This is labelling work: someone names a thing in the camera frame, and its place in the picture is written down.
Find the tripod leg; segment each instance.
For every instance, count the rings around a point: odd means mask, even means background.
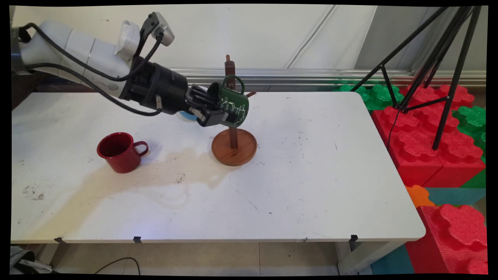
[[[468,14],[468,12],[472,9],[472,7],[460,7],[458,8],[457,13],[455,16],[451,19],[450,24],[448,25],[448,28],[444,31],[443,35],[437,42],[436,46],[432,50],[431,54],[429,55],[429,58],[427,58],[427,61],[425,62],[424,66],[420,69],[418,72],[415,80],[413,81],[410,89],[406,93],[405,98],[403,98],[403,101],[401,101],[400,106],[401,107],[407,107],[408,102],[410,101],[411,97],[417,90],[418,86],[422,82],[422,80],[425,78],[425,75],[427,72],[429,72],[430,68],[436,63],[436,60],[438,59],[439,55],[441,54],[441,51],[444,46],[446,46],[446,42],[448,39],[450,39],[451,35],[453,34],[453,31],[459,26],[458,23],[462,20],[462,18],[465,17],[465,15]]]
[[[451,102],[455,96],[455,90],[457,89],[458,80],[460,79],[460,74],[464,68],[465,58],[467,57],[467,52],[469,51],[469,46],[472,41],[472,36],[474,35],[474,30],[476,30],[477,20],[479,19],[479,13],[481,12],[481,6],[475,6],[472,11],[472,17],[470,19],[469,27],[467,28],[467,33],[465,34],[464,44],[462,45],[462,50],[460,51],[460,56],[458,57],[457,67],[455,68],[455,73],[453,74],[453,80],[451,81],[450,91],[448,96],[450,97],[446,104],[444,105],[443,114],[441,115],[441,121],[437,128],[436,137],[434,138],[434,143],[432,149],[437,150],[439,147],[439,142],[441,141],[441,136],[443,135],[443,129],[446,125],[446,119],[450,113]]]
[[[364,84],[371,76],[373,76],[380,69],[381,65],[385,65],[388,61],[393,58],[399,51],[401,51],[409,42],[411,42],[420,32],[422,32],[429,24],[431,24],[440,14],[442,14],[448,7],[441,7],[435,11],[432,16],[430,16],[423,24],[421,24],[408,38],[406,38],[394,51],[388,54],[370,73],[368,73],[357,85],[355,85],[351,91],[355,91],[362,84]]]
[[[394,108],[397,108],[398,102],[396,101],[396,97],[394,96],[394,92],[392,91],[391,81],[389,80],[389,77],[387,76],[387,71],[385,70],[384,65],[381,65],[380,69],[382,70],[382,75],[384,75],[384,80],[385,80],[385,85],[387,86],[387,90],[389,90],[389,94],[391,95],[392,106]]]
[[[436,64],[432,68],[431,73],[429,74],[429,77],[427,77],[427,79],[425,80],[424,88],[429,87],[429,85],[432,81],[432,78],[434,78],[434,75],[436,74],[436,71],[439,68],[439,65],[441,65],[441,62],[443,61],[444,56],[446,55],[446,53],[448,52],[448,49],[450,48],[451,44],[453,43],[453,40],[457,36],[458,31],[460,30],[460,27],[462,27],[462,24],[469,18],[469,16],[470,16],[470,14],[462,19],[462,21],[458,25],[458,28],[455,29],[455,31],[453,32],[451,39],[448,40],[446,46],[443,47],[443,51],[442,51],[441,55],[439,56],[438,60],[436,61]]]

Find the red mug handle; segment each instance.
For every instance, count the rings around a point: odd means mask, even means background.
[[[145,145],[145,151],[139,153],[138,155],[139,156],[144,156],[149,151],[149,145],[147,145],[147,143],[145,143],[144,141],[138,141],[138,142],[133,143],[134,147],[140,146],[140,145]]]

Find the red foam block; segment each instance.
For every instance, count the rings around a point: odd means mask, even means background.
[[[405,185],[424,185],[442,168],[431,145],[431,139],[418,130],[391,135],[389,154]]]
[[[439,89],[435,91],[435,94],[441,98],[448,96],[448,93],[450,92],[450,86],[449,85],[443,85]],[[451,102],[451,110],[458,110],[460,106],[466,106],[469,108],[472,108],[472,102],[474,101],[475,97],[470,94],[466,88],[457,85],[457,89],[455,90],[455,96],[453,97],[453,101]]]
[[[483,150],[474,145],[472,137],[461,132],[443,133],[437,158],[443,167],[423,186],[425,188],[459,188],[481,172]]]
[[[419,206],[425,236],[405,244],[415,273],[488,274],[488,237],[476,209]]]
[[[420,130],[432,137],[436,136],[436,132],[439,126],[439,122],[441,121],[441,115],[443,114],[444,105],[441,103],[435,104],[433,106],[426,106],[419,109],[415,109],[418,111],[417,118],[419,119],[418,127]],[[448,118],[446,119],[446,124],[444,126],[444,133],[453,133],[458,131],[457,126],[460,122],[457,118],[453,117],[451,114],[448,114]]]
[[[398,114],[398,110],[388,106],[384,110],[375,110],[372,112],[372,120],[377,130],[384,141],[384,144],[387,145],[387,138],[389,137],[389,131],[392,128],[392,124],[394,123],[394,119],[396,118],[396,114]],[[403,112],[399,112],[398,119],[396,121],[396,126],[392,129],[391,140],[392,138],[401,131],[404,132],[414,132],[418,131],[419,120],[413,116],[412,111],[404,114]]]
[[[399,93],[406,96],[406,93],[408,93],[408,90],[410,88],[411,85],[406,87],[405,89],[399,90]],[[408,103],[408,107],[420,105],[422,103],[433,101],[438,98],[439,96],[436,94],[436,91],[434,90],[433,87],[424,88],[423,86],[419,86],[415,91],[415,93],[412,95],[410,102]],[[416,116],[418,114],[418,109],[414,110],[413,113]]]

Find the black cable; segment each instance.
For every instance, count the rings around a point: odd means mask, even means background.
[[[66,71],[69,74],[72,74],[72,75],[76,76],[78,79],[81,79],[83,82],[85,82],[87,85],[89,85],[91,88],[93,88],[94,90],[96,90],[98,93],[100,93],[102,96],[104,96],[105,98],[107,98],[108,100],[110,100],[111,102],[113,102],[114,104],[116,104],[116,105],[120,106],[121,108],[124,108],[124,109],[126,109],[126,110],[128,110],[128,111],[130,111],[132,113],[139,114],[139,115],[142,115],[142,116],[156,116],[156,115],[159,115],[159,113],[162,112],[162,108],[158,108],[157,111],[155,111],[155,112],[142,112],[142,111],[139,111],[139,110],[134,109],[132,107],[129,107],[129,106],[127,106],[127,105],[119,102],[114,97],[110,96],[109,94],[107,94],[105,91],[103,91],[101,88],[99,88],[98,86],[96,86],[94,83],[92,83],[89,79],[85,78],[80,73],[77,73],[77,72],[73,71],[72,69],[67,68],[65,66],[62,66],[62,65],[59,65],[59,64],[54,64],[54,63],[37,63],[37,64],[31,64],[31,65],[26,66],[26,69],[27,70],[32,70],[32,69],[40,68],[40,67],[57,68],[57,69]]]
[[[396,125],[396,121],[398,120],[398,116],[399,116],[399,111],[401,111],[401,109],[402,109],[402,107],[399,106],[398,113],[396,114],[396,118],[394,118],[394,123],[392,124],[391,131],[389,131],[389,137],[387,138],[387,151],[389,151],[389,143],[391,142],[391,133],[392,133],[392,130],[394,129],[394,126]]]
[[[106,267],[108,267],[108,266],[112,265],[113,263],[117,263],[117,262],[119,262],[119,261],[122,261],[122,260],[127,260],[127,259],[133,260],[133,261],[136,263],[136,269],[138,269],[138,275],[141,275],[141,274],[140,274],[140,266],[138,265],[138,262],[137,262],[134,258],[131,258],[131,257],[126,257],[126,258],[121,258],[121,259],[119,259],[119,260],[115,260],[115,261],[113,261],[112,263],[107,264],[107,265],[106,265],[106,266],[104,266],[103,268],[101,268],[101,269],[97,270],[97,272],[95,272],[94,274],[99,273],[101,270],[103,270],[104,268],[106,268]]]
[[[88,70],[90,70],[90,71],[92,71],[92,72],[94,72],[94,73],[96,73],[96,74],[98,74],[106,79],[109,79],[109,80],[115,81],[115,82],[126,81],[129,77],[138,73],[138,71],[140,71],[140,69],[149,61],[149,59],[155,53],[155,51],[157,50],[157,48],[159,47],[159,45],[162,41],[162,36],[156,37],[156,43],[154,44],[154,46],[152,47],[150,52],[147,54],[147,56],[144,58],[144,60],[142,60],[140,62],[140,64],[138,64],[136,67],[134,67],[132,71],[130,71],[127,75],[125,75],[123,77],[113,77],[113,76],[109,76],[106,73],[103,73],[103,72],[87,65],[86,63],[84,63],[81,60],[77,59],[76,57],[72,56],[70,53],[68,53],[63,48],[61,48],[59,45],[57,45],[54,41],[52,41],[52,39],[50,39],[50,37],[48,37],[47,34],[45,34],[45,32],[43,32],[43,30],[41,30],[40,27],[38,27],[36,24],[30,22],[30,23],[26,24],[25,26],[21,27],[21,29],[27,30],[30,27],[33,27],[36,30],[36,32],[38,32],[40,34],[40,36],[43,37],[43,39],[45,39],[52,47],[54,47],[56,50],[60,51],[63,55],[67,56],[72,61],[76,62],[78,65],[80,65],[80,66],[84,67],[85,69],[88,69]]]

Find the wooden round base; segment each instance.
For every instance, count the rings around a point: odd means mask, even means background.
[[[239,148],[230,148],[229,130],[216,135],[211,144],[211,150],[216,159],[228,166],[239,166],[249,162],[256,154],[256,138],[248,131],[237,129]]]

